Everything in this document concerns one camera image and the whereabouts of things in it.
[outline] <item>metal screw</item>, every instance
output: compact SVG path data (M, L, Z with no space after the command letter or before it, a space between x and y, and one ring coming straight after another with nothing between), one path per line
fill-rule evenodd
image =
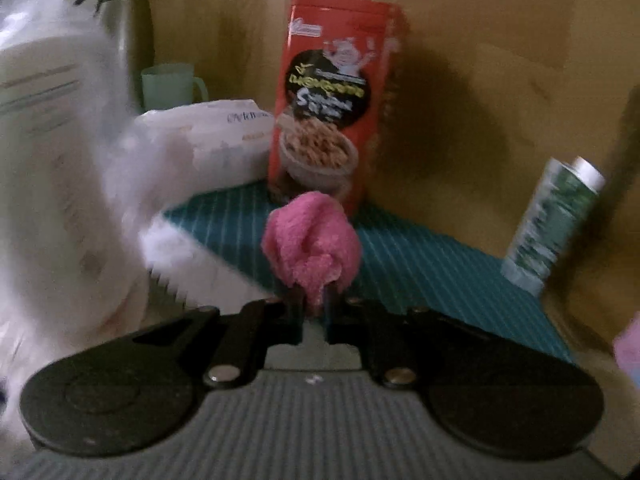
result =
M218 365L211 368L208 375L215 383L230 383L240 376L240 369L233 365Z
M415 383L417 378L410 368L391 368L385 372L385 381L393 386L408 386Z
M316 384L323 383L324 379L322 376L318 374L309 375L305 378L306 384L311 384L312 386L316 386Z

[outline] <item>teal striped mat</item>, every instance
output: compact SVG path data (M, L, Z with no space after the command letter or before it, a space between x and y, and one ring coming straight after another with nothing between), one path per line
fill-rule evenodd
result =
M194 197L167 213L167 218L264 288L274 290L274 276L260 251L272 209L260 182ZM378 299L397 314L426 304L571 360L538 300L502 277L498 258L369 204L362 206L354 225L363 247L360 274L350 289L354 295Z

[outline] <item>white tissue pack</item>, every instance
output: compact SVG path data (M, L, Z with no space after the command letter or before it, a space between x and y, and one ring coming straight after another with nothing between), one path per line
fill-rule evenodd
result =
M266 178L273 116L252 100L222 100L153 110L137 121L155 142L185 139L193 167L181 176L184 198Z

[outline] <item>cardboard wall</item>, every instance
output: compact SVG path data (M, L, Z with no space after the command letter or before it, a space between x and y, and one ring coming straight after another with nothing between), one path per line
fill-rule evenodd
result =
M640 0L385 0L412 26L373 200L503 256L546 160L603 164L640 82ZM273 107L289 0L151 0L158 62ZM611 340L636 309L640 190L568 308Z

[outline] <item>pink towel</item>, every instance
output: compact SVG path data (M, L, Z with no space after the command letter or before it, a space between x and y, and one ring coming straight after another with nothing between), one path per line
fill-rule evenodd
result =
M634 380L640 378L640 312L614 339L613 350L618 367Z
M309 314L322 308L322 288L337 282L344 291L358 273L362 247L340 204L311 191L269 215L262 251L285 285L300 285Z

